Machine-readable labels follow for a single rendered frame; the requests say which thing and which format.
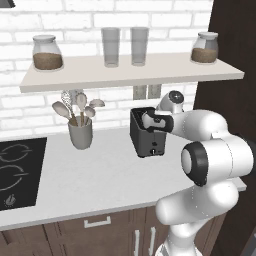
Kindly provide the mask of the grey wall socket plate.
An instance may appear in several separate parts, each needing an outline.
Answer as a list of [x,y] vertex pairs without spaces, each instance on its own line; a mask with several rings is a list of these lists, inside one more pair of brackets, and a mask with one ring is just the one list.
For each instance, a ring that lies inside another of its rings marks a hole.
[[146,98],[147,86],[140,85],[133,87],[133,99],[134,100],[144,100]]
[[161,97],[161,84],[157,85],[149,85],[148,86],[148,98],[149,99],[157,99]]

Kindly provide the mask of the glass jar with brown grains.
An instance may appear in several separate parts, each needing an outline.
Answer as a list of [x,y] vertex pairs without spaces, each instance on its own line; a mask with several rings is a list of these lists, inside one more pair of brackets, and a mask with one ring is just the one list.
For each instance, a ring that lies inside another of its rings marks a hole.
[[215,32],[199,32],[192,48],[191,60],[197,63],[214,63],[218,57],[218,34]]
[[33,42],[33,62],[36,69],[49,71],[63,66],[62,53],[54,35],[36,35]]

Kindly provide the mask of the grey utensil pot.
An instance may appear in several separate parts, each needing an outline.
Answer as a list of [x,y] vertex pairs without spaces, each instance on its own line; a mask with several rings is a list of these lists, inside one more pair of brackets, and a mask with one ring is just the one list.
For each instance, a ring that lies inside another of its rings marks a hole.
[[92,121],[89,120],[86,125],[81,125],[81,119],[76,117],[77,126],[68,123],[70,140],[73,146],[79,150],[87,149],[91,146],[93,139]]

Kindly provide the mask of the wooden spoon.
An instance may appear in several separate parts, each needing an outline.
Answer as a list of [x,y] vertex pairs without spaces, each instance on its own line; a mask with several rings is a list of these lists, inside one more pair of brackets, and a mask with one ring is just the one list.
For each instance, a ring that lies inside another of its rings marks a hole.
[[89,107],[94,109],[96,107],[104,107],[105,103],[101,99],[93,99],[89,103]]
[[84,117],[84,110],[87,104],[87,96],[80,92],[76,95],[76,102],[77,106],[80,109],[80,120],[81,120],[81,125],[85,125],[85,117]]
[[70,117],[68,108],[67,108],[62,102],[60,102],[60,101],[54,102],[54,103],[52,104],[52,108],[54,109],[54,111],[55,111],[58,115],[67,118],[67,119],[70,121],[70,123],[71,123],[72,125],[76,125],[76,123],[75,123],[75,122],[73,121],[73,119]]
[[85,114],[86,114],[86,117],[85,117],[85,120],[84,120],[84,124],[87,124],[88,121],[89,121],[89,118],[90,117],[94,117],[95,116],[95,113],[96,111],[90,107],[90,106],[86,106],[85,107]]

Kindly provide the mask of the pale wall shelf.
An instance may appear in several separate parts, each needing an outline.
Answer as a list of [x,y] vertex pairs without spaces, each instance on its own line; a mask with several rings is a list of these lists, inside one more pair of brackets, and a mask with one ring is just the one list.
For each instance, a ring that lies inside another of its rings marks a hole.
[[20,84],[22,93],[123,86],[158,85],[198,81],[237,80],[244,72],[221,61],[198,64],[189,53],[149,54],[142,67],[133,66],[131,57],[119,57],[119,66],[104,66],[102,56],[65,57],[58,71],[37,71],[30,66]]

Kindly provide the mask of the dark brown tall cabinet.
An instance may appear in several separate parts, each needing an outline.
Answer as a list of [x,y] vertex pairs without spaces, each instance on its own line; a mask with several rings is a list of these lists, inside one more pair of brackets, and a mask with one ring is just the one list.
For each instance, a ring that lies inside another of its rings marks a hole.
[[[214,0],[209,30],[219,34],[219,59],[244,72],[241,80],[200,82],[194,107],[221,114],[229,131],[256,142],[256,0]],[[256,174],[222,224],[211,256],[240,256],[256,228]]]

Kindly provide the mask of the black hob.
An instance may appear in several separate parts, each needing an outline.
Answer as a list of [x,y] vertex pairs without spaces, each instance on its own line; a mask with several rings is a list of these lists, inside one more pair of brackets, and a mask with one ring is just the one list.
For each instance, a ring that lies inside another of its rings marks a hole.
[[0,211],[36,205],[47,138],[0,142]]

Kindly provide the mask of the wooden slotted spatula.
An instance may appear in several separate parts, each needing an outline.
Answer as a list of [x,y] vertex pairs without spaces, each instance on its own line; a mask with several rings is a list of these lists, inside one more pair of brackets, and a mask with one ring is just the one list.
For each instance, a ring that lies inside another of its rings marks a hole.
[[74,114],[73,108],[72,108],[71,96],[70,96],[70,93],[67,90],[62,91],[61,99],[62,99],[64,105],[70,110],[71,114]]

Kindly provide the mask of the dark grey toaster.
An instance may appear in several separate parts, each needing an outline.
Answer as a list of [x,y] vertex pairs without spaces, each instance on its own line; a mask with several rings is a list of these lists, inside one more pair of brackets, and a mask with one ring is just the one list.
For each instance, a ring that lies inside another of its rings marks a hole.
[[130,137],[139,157],[161,156],[165,153],[166,133],[154,131],[149,133],[142,123],[142,115],[153,107],[133,108],[130,110]]

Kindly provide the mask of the brown cupboard door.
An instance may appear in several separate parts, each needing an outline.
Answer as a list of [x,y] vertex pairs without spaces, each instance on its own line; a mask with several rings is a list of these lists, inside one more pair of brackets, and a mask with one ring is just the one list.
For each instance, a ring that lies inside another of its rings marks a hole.
[[134,256],[134,231],[140,231],[140,242],[139,242],[139,255],[143,256],[143,245],[144,245],[144,227],[146,221],[146,209],[139,208],[132,210],[131,219],[131,256]]
[[156,228],[156,236],[155,236],[154,252],[153,252],[153,256],[154,256],[156,250],[165,241],[168,235],[168,226],[163,225],[158,221],[155,213],[155,207],[151,206],[146,208],[143,256],[149,256],[148,248],[150,245],[150,237],[151,237],[150,228],[153,226]]

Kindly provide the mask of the brown drawer front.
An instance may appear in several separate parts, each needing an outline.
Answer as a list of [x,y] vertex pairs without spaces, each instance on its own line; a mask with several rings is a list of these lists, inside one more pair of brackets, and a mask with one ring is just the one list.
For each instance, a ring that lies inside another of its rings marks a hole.
[[[84,220],[105,220],[111,224],[84,228]],[[129,211],[97,215],[45,224],[54,256],[131,256],[131,217]]]

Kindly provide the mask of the brown cupboard front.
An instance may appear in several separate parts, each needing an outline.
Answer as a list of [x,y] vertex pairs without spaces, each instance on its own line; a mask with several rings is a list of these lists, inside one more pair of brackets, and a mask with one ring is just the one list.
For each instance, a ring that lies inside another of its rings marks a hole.
[[0,256],[53,256],[44,226],[0,231]]

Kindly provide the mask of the clear drinking glass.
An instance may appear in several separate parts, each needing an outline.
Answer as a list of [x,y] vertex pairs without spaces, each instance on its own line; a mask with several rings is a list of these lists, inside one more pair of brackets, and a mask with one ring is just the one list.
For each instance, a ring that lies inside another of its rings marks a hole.
[[104,64],[106,67],[119,65],[120,29],[105,27],[101,29]]
[[134,66],[144,66],[146,62],[149,29],[147,27],[132,27],[131,56]]

